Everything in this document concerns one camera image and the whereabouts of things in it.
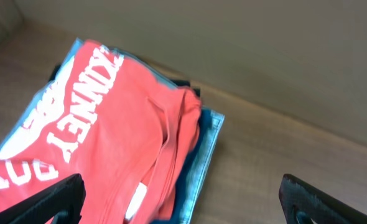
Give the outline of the blue button shirt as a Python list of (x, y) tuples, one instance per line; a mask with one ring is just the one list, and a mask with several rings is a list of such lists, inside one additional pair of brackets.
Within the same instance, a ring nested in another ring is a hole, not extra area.
[(184, 207), (184, 202), (187, 198), (187, 190), (189, 189), (188, 183), (186, 183), (187, 176), (192, 168), (192, 164), (195, 160), (196, 155), (200, 150), (201, 143), (206, 134), (207, 128), (211, 124), (211, 112), (208, 109), (202, 109), (200, 119), (198, 120), (200, 133), (198, 136), (197, 143), (192, 152), (188, 153), (185, 159), (185, 163), (180, 172), (179, 178), (175, 185), (175, 202), (172, 210), (172, 215), (168, 220), (156, 218), (151, 224), (176, 224), (179, 222), (179, 215)]

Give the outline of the light grey folded garment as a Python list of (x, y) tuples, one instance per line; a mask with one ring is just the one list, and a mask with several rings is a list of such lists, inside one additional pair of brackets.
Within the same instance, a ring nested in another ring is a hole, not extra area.
[[(65, 65), (67, 61), (73, 57), (76, 52), (79, 50), (79, 48), (83, 45), (83, 40), (76, 39), (68, 52), (67, 56), (65, 57), (65, 60), (63, 61), (62, 65)], [(138, 59), (133, 54), (118, 49), (116, 47), (109, 47), (109, 49), (113, 53), (123, 54), (124, 56), (128, 56), (136, 60), (137, 62), (144, 65), (146, 68), (148, 68), (153, 76), (157, 78), (158, 81), (163, 83), (164, 85), (170, 87), (170, 88), (177, 88), (177, 85), (169, 81), (168, 78), (163, 76), (161, 73), (156, 71), (156, 69), (149, 66), (146, 62), (143, 62), (141, 59)], [(12, 128), (11, 132), (5, 137), (5, 139), (0, 143), (0, 151), (1, 148), (6, 145), (7, 141), (12, 138), (11, 136), (16, 132), (18, 127), (23, 124), (24, 120), (29, 116), (29, 113), (35, 108), (36, 104), (40, 101), (40, 99), (43, 97), (46, 89), (51, 86), (51, 84), (54, 81), (48, 82), (43, 88), (41, 88), (33, 97), (30, 104), (27, 106), (21, 117), (19, 118), (16, 125)], [(186, 183), (188, 183), (189, 189), (187, 190), (187, 198), (184, 202), (183, 209), (180, 212), (179, 215), (179, 222), (181, 224), (187, 224), (190, 223), (193, 215), (193, 211), (195, 208), (195, 204), (197, 202), (197, 199), (200, 195), (200, 192), (203, 187), (203, 183), (205, 181), (205, 177), (207, 175), (208, 167), (210, 165), (212, 155), (216, 146), (216, 141), (218, 138), (218, 134), (220, 132), (220, 129), (223, 125), (225, 116), (223, 114), (217, 113), (216, 111), (213, 111), (207, 107), (203, 107), (202, 109), (208, 109), (211, 112), (211, 124), (207, 128), (206, 134), (203, 138), (203, 141), (200, 146), (200, 150), (198, 154), (195, 157), (195, 160), (192, 164), (192, 168), (190, 169), (190, 172), (187, 176)]]

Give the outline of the red t-shirt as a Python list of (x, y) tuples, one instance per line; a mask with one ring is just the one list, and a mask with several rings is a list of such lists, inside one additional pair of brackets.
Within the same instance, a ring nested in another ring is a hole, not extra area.
[(82, 223), (172, 218), (202, 103), (132, 57), (77, 41), (55, 80), (0, 148), (0, 213), (80, 174)]

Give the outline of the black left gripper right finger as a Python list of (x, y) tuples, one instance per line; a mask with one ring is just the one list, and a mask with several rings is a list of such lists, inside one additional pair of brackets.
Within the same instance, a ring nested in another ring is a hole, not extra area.
[(279, 200), (287, 223), (367, 224), (367, 215), (292, 174), (284, 174)]

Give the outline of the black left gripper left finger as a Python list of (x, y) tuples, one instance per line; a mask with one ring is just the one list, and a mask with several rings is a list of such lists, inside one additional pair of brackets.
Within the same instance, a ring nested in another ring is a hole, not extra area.
[(85, 197), (81, 175), (73, 174), (0, 212), (0, 224), (77, 224)]

